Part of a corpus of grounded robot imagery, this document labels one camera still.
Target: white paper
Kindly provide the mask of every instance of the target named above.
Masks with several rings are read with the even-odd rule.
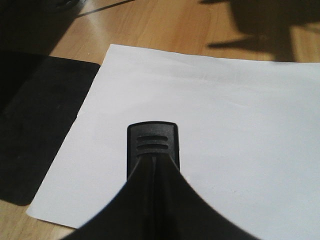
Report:
[[[127,127],[178,125],[180,170],[263,240],[320,239],[320,64],[111,45],[27,213],[78,228],[126,181]]]

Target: black mat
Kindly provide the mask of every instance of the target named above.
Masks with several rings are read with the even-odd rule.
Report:
[[[0,199],[35,196],[84,101],[99,65],[0,52]]]

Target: black curved base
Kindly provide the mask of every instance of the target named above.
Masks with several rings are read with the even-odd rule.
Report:
[[[140,154],[115,198],[64,240],[256,240],[213,210],[168,153]]]

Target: black plastic object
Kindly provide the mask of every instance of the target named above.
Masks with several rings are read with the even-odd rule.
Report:
[[[172,122],[147,121],[132,124],[127,129],[127,177],[143,154],[168,154],[179,163],[178,126]]]
[[[149,124],[145,124],[146,129],[143,129],[143,123],[133,125],[141,130],[134,135],[158,134],[152,130],[155,128],[151,128],[151,132],[148,130]],[[176,127],[167,122],[152,124]],[[129,136],[136,131],[133,127],[128,128]],[[135,143],[136,138],[130,140],[128,149],[139,146]],[[114,199],[64,240],[257,239],[213,210],[185,181],[170,154],[163,152],[161,147],[159,152],[138,154],[126,184]]]
[[[99,65],[0,51],[0,199],[30,204]]]

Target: wood grain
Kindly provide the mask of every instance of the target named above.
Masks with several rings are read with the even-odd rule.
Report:
[[[1,16],[2,49],[98,64],[110,44],[218,58],[320,62],[316,0],[81,0],[55,13],[36,3],[18,0]],[[26,208],[0,201],[0,240],[57,240],[73,231],[31,218]]]

